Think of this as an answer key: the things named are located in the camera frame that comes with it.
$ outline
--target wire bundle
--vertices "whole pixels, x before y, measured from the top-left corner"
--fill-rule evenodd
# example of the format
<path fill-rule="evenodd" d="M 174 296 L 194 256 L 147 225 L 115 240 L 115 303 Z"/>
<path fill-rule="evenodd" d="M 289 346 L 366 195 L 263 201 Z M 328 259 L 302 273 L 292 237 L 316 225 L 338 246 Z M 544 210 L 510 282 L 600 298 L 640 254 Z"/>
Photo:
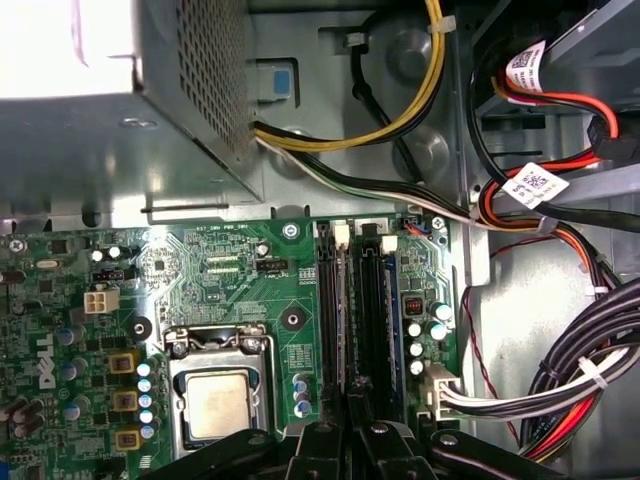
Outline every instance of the wire bundle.
<path fill-rule="evenodd" d="M 425 0 L 431 25 L 437 25 L 442 19 L 440 2 Z M 444 34 L 433 29 L 431 34 L 432 51 L 429 67 L 418 93 L 397 119 L 378 131 L 346 140 L 325 140 L 298 135 L 262 122 L 256 122 L 256 136 L 273 146 L 298 152 L 331 152 L 361 145 L 375 145 L 393 141 L 406 135 L 417 127 L 426 117 L 430 102 L 437 91 L 442 78 L 445 58 Z"/>

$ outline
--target white label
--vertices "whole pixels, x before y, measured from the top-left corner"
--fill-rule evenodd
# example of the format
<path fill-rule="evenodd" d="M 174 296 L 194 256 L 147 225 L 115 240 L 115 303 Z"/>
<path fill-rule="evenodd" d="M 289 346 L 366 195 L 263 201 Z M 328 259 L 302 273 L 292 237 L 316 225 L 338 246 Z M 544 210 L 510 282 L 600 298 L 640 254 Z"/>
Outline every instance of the white label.
<path fill-rule="evenodd" d="M 533 92 L 542 92 L 540 63 L 542 62 L 546 44 L 547 41 L 542 40 L 513 57 L 507 64 L 507 78 L 520 88 Z M 535 105 L 532 102 L 519 102 L 512 99 L 509 99 L 509 102 L 518 105 Z"/>
<path fill-rule="evenodd" d="M 535 163 L 527 163 L 502 189 L 529 209 L 548 202 L 569 186 L 569 182 Z"/>

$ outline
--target perforated metal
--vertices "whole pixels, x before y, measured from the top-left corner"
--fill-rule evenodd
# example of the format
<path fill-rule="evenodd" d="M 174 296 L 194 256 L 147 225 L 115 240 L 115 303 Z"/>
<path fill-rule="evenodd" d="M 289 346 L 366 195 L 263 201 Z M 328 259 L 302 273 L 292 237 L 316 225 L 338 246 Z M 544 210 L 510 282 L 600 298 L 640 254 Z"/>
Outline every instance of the perforated metal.
<path fill-rule="evenodd" d="M 180 87 L 240 161 L 251 140 L 245 0 L 177 0 Z"/>

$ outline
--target white cable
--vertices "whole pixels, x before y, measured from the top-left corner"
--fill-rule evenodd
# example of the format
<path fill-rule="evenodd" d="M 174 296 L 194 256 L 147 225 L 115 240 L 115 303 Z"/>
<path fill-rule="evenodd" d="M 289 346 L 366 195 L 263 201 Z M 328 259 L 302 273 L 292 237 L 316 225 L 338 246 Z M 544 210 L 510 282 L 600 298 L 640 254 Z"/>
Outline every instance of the white cable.
<path fill-rule="evenodd" d="M 563 385 L 562 387 L 554 388 L 552 390 L 547 390 L 546 392 L 537 393 L 535 395 L 528 395 L 526 397 L 510 398 L 510 399 L 503 399 L 503 400 L 492 400 L 488 398 L 467 397 L 445 386 L 443 389 L 444 390 L 443 396 L 445 397 L 446 401 L 449 403 L 460 405 L 460 406 L 468 406 L 472 408 L 473 407 L 508 406 L 512 402 L 518 402 L 521 400 L 529 400 L 529 399 L 536 399 L 536 398 L 544 398 L 549 395 L 562 393 L 572 388 L 581 386 L 584 383 L 589 383 L 594 381 L 596 377 L 601 377 L 604 372 L 606 372 L 615 364 L 620 362 L 623 359 L 623 357 L 627 354 L 628 351 L 629 351 L 628 348 L 616 350 L 610 353 L 609 355 L 607 355 L 606 358 L 597 366 L 597 368 L 593 372 L 590 372 L 589 374 L 584 374 L 576 378 L 574 381 L 567 383 L 566 385 Z"/>
<path fill-rule="evenodd" d="M 472 227 L 478 227 L 478 228 L 482 228 L 482 229 L 485 229 L 485 230 L 502 231 L 502 229 L 500 229 L 498 227 L 494 227 L 492 225 L 486 225 L 486 224 L 483 224 L 483 223 L 478 223 L 474 219 L 465 218 L 465 217 L 463 217 L 461 215 L 457 215 L 457 214 L 455 214 L 453 212 L 450 212 L 449 210 L 447 210 L 445 208 L 442 208 L 440 205 L 436 205 L 435 203 L 429 202 L 428 200 L 424 200 L 422 198 L 414 197 L 412 195 L 405 195 L 405 194 L 394 193 L 394 192 L 371 192 L 370 190 L 363 190 L 363 189 L 360 189 L 360 188 L 353 188 L 353 187 L 348 187 L 348 186 L 343 186 L 343 185 L 337 186 L 337 185 L 327 181 L 324 177 L 322 177 L 321 175 L 319 175 L 318 173 L 313 171 L 313 169 L 307 167 L 304 163 L 302 163 L 300 160 L 298 160 L 296 157 L 291 155 L 286 150 L 283 150 L 283 149 L 281 149 L 279 147 L 271 145 L 270 143 L 266 142 L 265 140 L 263 140 L 261 138 L 256 138 L 256 140 L 258 141 L 258 143 L 260 143 L 262 146 L 264 146 L 268 150 L 272 151 L 276 155 L 279 155 L 279 156 L 281 156 L 281 157 L 293 162 L 301 170 L 303 170 L 305 173 L 307 173 L 310 177 L 312 177 L 316 181 L 322 183 L 323 185 L 325 185 L 325 186 L 327 186 L 327 187 L 329 187 L 329 188 L 331 188 L 333 190 L 341 191 L 341 192 L 344 192 L 344 193 L 347 193 L 347 194 L 350 194 L 350 195 L 362 195 L 362 196 L 366 196 L 366 197 L 370 197 L 370 198 L 384 198 L 384 199 L 400 200 L 403 203 L 407 203 L 409 205 L 420 206 L 420 207 L 425 208 L 427 210 L 430 210 L 430 211 L 432 211 L 434 213 L 437 213 L 438 215 L 442 215 L 443 217 L 450 218 L 451 220 L 455 220 L 457 222 L 464 223 L 466 225 L 470 225 Z"/>

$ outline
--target white cable tie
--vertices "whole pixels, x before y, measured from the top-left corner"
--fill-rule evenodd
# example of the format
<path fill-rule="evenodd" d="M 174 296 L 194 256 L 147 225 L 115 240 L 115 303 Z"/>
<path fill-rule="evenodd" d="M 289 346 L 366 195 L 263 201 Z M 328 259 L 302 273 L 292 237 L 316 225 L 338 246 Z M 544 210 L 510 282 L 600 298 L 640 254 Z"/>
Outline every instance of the white cable tie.
<path fill-rule="evenodd" d="M 591 360 L 585 357 L 580 357 L 578 365 L 580 366 L 580 370 L 582 370 L 585 375 L 592 377 L 593 381 L 596 382 L 596 385 L 598 385 L 602 390 L 609 386 L 604 377 L 600 375 L 600 371 L 598 370 L 598 367 L 596 367 L 596 364 Z"/>
<path fill-rule="evenodd" d="M 586 288 L 587 297 L 595 297 L 596 295 L 609 293 L 609 287 L 589 285 Z"/>
<path fill-rule="evenodd" d="M 429 25 L 427 31 L 429 33 L 450 33 L 456 29 L 456 17 L 455 15 L 448 15 L 442 17 L 439 22 L 434 25 Z"/>

